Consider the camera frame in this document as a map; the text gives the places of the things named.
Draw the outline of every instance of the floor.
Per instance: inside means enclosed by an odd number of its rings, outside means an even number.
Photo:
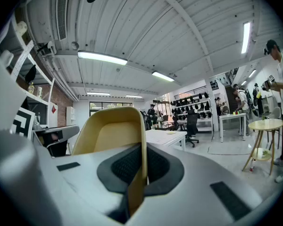
[[[283,167],[273,166],[272,175],[269,175],[270,161],[256,161],[254,163],[254,170],[250,172],[250,162],[245,170],[242,172],[242,168],[247,161],[249,154],[255,144],[257,133],[252,132],[249,138],[245,141],[239,136],[237,129],[224,130],[224,142],[220,142],[219,132],[214,134],[213,140],[211,133],[198,133],[197,139],[199,143],[195,143],[195,147],[192,148],[191,143],[186,143],[186,151],[190,153],[206,156],[221,166],[225,167],[233,174],[246,181],[251,185],[265,200],[273,192],[281,190],[283,183],[278,184],[275,182],[275,178],[281,173]],[[269,133],[269,144],[271,140],[271,133]],[[281,155],[281,136],[280,146],[278,147],[278,133],[275,133],[275,158]],[[261,147],[265,148],[267,145],[267,132],[264,132]],[[175,145],[174,148],[181,150],[181,147]]]

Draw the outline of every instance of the black cap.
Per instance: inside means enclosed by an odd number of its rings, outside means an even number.
[[[268,51],[268,53],[270,54],[272,48],[274,48],[274,45],[278,46],[277,43],[274,40],[269,40],[266,43],[266,49]]]

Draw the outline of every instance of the ceiling light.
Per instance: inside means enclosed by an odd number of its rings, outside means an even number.
[[[126,97],[142,98],[142,96],[131,96],[131,95],[126,95]]]
[[[87,95],[110,96],[110,93],[87,92]]]
[[[165,79],[165,80],[167,80],[167,81],[174,81],[172,78],[167,77],[167,76],[165,76],[165,75],[163,75],[163,74],[161,74],[161,73],[158,73],[157,71],[154,71],[152,74],[153,74],[154,76],[160,77],[160,78]]]
[[[122,59],[110,55],[104,55],[100,53],[88,52],[88,51],[78,51],[77,56],[79,58],[95,59],[95,60],[111,62],[119,65],[126,65],[128,62],[126,59]]]
[[[244,35],[243,35],[243,44],[241,53],[244,54],[247,50],[247,45],[249,44],[250,38],[250,22],[244,24]]]
[[[253,72],[249,75],[249,78],[256,72],[256,70],[253,70]]]

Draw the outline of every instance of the round yellow table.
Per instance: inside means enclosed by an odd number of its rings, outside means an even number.
[[[282,126],[283,126],[283,121],[280,119],[268,119],[268,120],[263,120],[263,121],[254,121],[251,124],[249,124],[250,129],[258,130],[259,132],[257,135],[256,142],[254,144],[254,147],[242,171],[245,169],[245,167],[247,166],[251,158],[252,160],[255,159],[258,161],[267,161],[270,158],[272,158],[269,175],[272,174],[272,169],[273,169],[273,164],[274,164],[274,154],[275,154],[275,130],[281,128]],[[263,132],[265,130],[272,132],[272,143],[273,143],[272,152],[267,149],[259,148],[261,139],[263,136]]]

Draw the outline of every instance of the white table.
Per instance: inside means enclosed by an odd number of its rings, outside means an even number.
[[[170,131],[166,130],[147,130],[146,140],[153,146],[164,145],[170,146],[181,141],[183,151],[185,151],[185,135],[186,131],[174,131],[174,134],[168,134]]]
[[[246,117],[245,116],[246,116],[246,113],[240,113],[238,115],[228,114],[228,115],[219,116],[221,142],[223,142],[223,121],[228,120],[228,119],[240,118],[240,117],[243,117],[243,140],[245,141],[245,137],[246,137]],[[241,136],[242,125],[241,125],[240,119],[239,119],[239,131],[240,131],[240,136]]]

